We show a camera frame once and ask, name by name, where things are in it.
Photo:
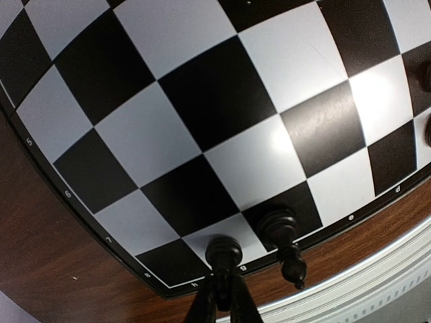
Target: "chessboard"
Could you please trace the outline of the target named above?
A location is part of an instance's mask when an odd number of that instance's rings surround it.
[[[6,0],[0,57],[35,167],[166,298],[216,235],[244,274],[273,264],[271,208],[307,249],[431,174],[427,0]]]

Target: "white square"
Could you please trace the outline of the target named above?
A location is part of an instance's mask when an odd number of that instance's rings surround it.
[[[241,213],[190,234],[184,237],[183,240],[209,266],[205,259],[205,251],[207,250],[208,243],[220,235],[229,236],[238,241],[242,249],[242,261],[240,265],[268,254]]]
[[[26,11],[53,59],[108,8],[105,0],[31,0]]]
[[[133,256],[179,239],[140,190],[111,204],[94,217]]]
[[[24,99],[17,114],[51,163],[93,127],[55,66]]]
[[[431,40],[431,9],[427,0],[384,2],[401,53]]]
[[[415,117],[416,163],[418,170],[431,163],[431,147],[425,141],[425,126],[431,115],[431,108]]]
[[[306,180],[278,114],[207,151],[205,156],[240,210]]]
[[[413,118],[401,55],[353,76],[350,85],[367,145]]]
[[[324,226],[374,200],[367,148],[314,175],[307,182]]]
[[[347,79],[326,21],[312,2],[240,34],[278,112]]]
[[[218,1],[128,0],[114,12],[156,78],[236,34]]]
[[[96,130],[139,187],[201,153],[157,82],[99,122]]]
[[[15,20],[22,10],[21,0],[1,0],[0,1],[0,38]]]

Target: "brown wood surface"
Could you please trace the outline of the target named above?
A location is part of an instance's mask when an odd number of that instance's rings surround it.
[[[370,256],[431,213],[431,181],[304,253],[308,286]],[[0,118],[0,290],[42,323],[182,322],[193,296],[164,301],[111,257],[47,187]],[[258,305],[294,292],[278,266],[246,279]]]

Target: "black border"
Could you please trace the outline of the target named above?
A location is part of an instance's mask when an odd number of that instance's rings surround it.
[[[139,280],[146,283],[158,295],[164,299],[174,299],[195,292],[199,288],[199,281],[174,287],[167,288],[157,278],[149,274],[144,267],[132,255],[126,252],[115,239],[94,219],[87,209],[79,202],[79,200],[70,194],[68,197],[66,191],[69,187],[62,181],[60,176],[53,170],[49,161],[45,158],[37,145],[34,143],[29,132],[21,122],[17,114],[14,114],[13,106],[7,99],[5,92],[0,88],[0,110],[6,117],[7,123],[18,138],[23,150],[26,152],[26,157],[31,161],[35,170],[40,174],[41,178],[48,184],[48,187],[59,197],[60,201],[70,213],[78,220],[81,226],[86,229],[90,235],[106,250],[114,256],[124,267],[133,273]],[[355,226],[365,219],[371,217],[378,211],[381,211],[389,203],[401,198],[407,194],[414,186],[424,181],[431,175],[431,163],[423,167],[421,170],[413,173],[409,178],[400,182],[394,188],[390,189],[365,207],[357,210],[355,213],[340,219],[334,224],[318,230],[314,234],[298,241],[301,250],[307,250],[315,247],[335,236],[338,236],[347,229]],[[242,275],[255,273],[263,268],[266,268],[277,262],[276,252],[268,254],[262,258],[256,259],[245,266],[238,268],[238,272]]]

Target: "wooden table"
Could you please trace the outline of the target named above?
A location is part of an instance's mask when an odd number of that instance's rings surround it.
[[[431,181],[304,253],[308,286],[385,247],[431,213]],[[0,117],[0,290],[42,323],[182,322],[193,296],[164,301],[69,214]],[[294,293],[273,266],[246,279],[257,303]]]

